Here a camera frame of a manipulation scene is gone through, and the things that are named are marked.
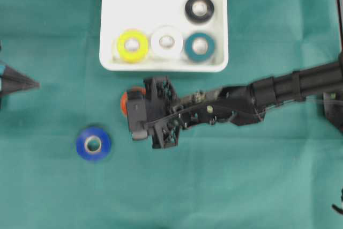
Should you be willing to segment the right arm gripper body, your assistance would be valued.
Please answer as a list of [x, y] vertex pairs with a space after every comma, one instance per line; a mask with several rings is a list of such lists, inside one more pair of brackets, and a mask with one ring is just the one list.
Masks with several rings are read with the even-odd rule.
[[148, 134], [152, 136], [152, 148], [165, 149], [178, 145], [180, 131], [187, 122], [179, 113], [175, 89], [167, 76], [144, 79]]

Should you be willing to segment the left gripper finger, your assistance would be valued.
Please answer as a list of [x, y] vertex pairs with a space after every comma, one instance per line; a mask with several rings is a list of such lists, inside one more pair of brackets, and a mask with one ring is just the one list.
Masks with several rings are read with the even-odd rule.
[[32, 85], [39, 85], [39, 82], [33, 78], [20, 73], [14, 68], [7, 65], [5, 62], [1, 61], [1, 78], [8, 79], [15, 82], [28, 83]]
[[1, 100], [9, 94], [32, 90], [39, 87], [40, 84], [3, 84], [1, 86]]

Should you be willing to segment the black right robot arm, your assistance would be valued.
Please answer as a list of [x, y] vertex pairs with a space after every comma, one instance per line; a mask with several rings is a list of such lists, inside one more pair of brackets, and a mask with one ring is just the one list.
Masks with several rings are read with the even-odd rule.
[[176, 95], [167, 77], [144, 81], [146, 93], [128, 109], [132, 133], [151, 136], [155, 149], [176, 146], [179, 133], [194, 125], [230, 122], [237, 126], [261, 122], [269, 107], [303, 102], [323, 96], [325, 117], [342, 129], [342, 57], [311, 69], [268, 77], [246, 86], [199, 91], [184, 98]]

